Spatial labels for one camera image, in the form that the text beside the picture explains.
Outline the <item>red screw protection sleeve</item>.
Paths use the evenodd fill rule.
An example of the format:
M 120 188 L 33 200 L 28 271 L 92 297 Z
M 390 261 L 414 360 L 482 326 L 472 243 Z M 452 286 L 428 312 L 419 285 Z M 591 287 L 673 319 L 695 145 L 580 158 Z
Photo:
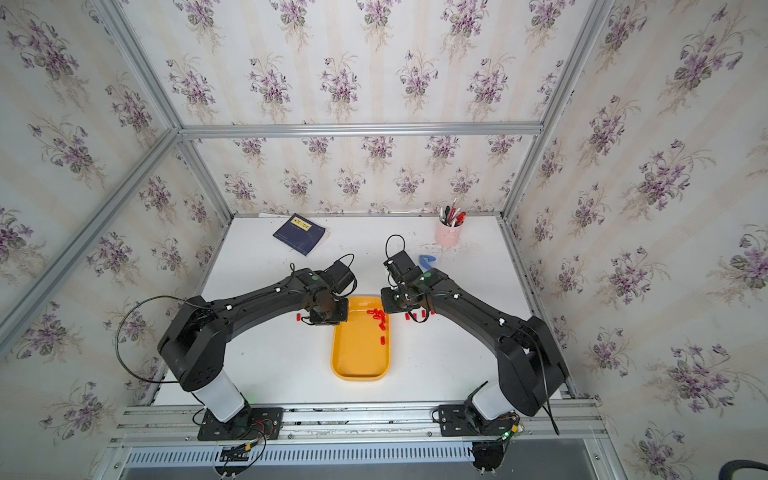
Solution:
M 432 316 L 432 312 L 429 310 L 409 311 L 405 313 L 407 320 L 416 323 L 425 323 Z

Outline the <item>yellow plastic storage tray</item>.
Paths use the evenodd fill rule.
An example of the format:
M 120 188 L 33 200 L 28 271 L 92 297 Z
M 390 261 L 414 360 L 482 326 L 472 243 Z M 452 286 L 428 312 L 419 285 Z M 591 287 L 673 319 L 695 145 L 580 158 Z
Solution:
M 388 315 L 387 330 L 381 331 L 378 323 L 366 311 L 382 309 L 380 297 L 354 296 L 349 298 L 348 320 L 334 329 L 331 369 L 345 381 L 373 382 L 383 378 L 391 364 L 391 320 Z M 381 345 L 380 337 L 386 337 Z

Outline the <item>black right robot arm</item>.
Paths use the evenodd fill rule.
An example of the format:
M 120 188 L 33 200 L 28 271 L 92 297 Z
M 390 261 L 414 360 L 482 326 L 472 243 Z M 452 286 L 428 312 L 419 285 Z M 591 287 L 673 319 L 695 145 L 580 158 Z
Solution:
M 509 412 L 554 418 L 551 397 L 569 378 L 563 355 L 546 322 L 505 313 L 461 288 L 439 269 L 422 270 L 401 249 L 383 262 L 389 285 L 381 290 L 383 310 L 424 323 L 445 317 L 480 341 L 496 359 L 497 380 L 477 387 L 465 401 L 476 422 Z

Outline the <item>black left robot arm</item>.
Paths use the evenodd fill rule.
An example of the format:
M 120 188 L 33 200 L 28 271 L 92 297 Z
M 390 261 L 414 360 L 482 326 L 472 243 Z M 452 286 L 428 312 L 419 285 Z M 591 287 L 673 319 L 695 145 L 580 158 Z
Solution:
M 310 326 L 337 326 L 348 319 L 349 295 L 358 281 L 344 257 L 324 270 L 293 267 L 284 279 L 239 296 L 212 301 L 202 296 L 156 295 L 129 310 L 115 332 L 120 343 L 128 318 L 146 303 L 173 300 L 180 305 L 157 350 L 175 382 L 193 394 L 221 423 L 231 423 L 250 405 L 224 371 L 227 345 L 237 336 L 283 314 L 301 313 Z

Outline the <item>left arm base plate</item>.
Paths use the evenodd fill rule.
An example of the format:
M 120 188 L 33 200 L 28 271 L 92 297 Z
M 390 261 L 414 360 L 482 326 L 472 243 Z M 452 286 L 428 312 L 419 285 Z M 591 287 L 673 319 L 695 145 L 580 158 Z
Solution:
M 280 407 L 247 407 L 227 422 L 219 421 L 205 410 L 197 433 L 198 441 L 245 441 L 260 438 L 276 440 L 284 409 Z

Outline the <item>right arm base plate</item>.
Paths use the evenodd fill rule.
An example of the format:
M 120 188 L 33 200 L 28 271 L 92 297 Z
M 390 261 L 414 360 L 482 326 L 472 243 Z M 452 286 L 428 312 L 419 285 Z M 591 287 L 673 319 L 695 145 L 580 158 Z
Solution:
M 520 417 L 515 412 L 487 420 L 471 405 L 442 404 L 434 408 L 430 416 L 443 437 L 493 436 L 506 439 L 523 431 Z

